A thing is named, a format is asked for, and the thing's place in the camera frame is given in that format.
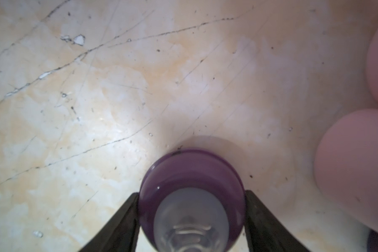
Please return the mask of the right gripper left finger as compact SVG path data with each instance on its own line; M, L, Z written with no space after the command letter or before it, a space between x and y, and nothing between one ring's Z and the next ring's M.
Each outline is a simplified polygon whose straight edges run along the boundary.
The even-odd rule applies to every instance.
M80 252L134 252L140 224L139 193L133 193Z

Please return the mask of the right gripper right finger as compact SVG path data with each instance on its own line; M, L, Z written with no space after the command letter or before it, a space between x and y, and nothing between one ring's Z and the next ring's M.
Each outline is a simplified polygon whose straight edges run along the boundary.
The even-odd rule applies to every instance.
M245 234L250 252L309 252L251 190L245 191Z

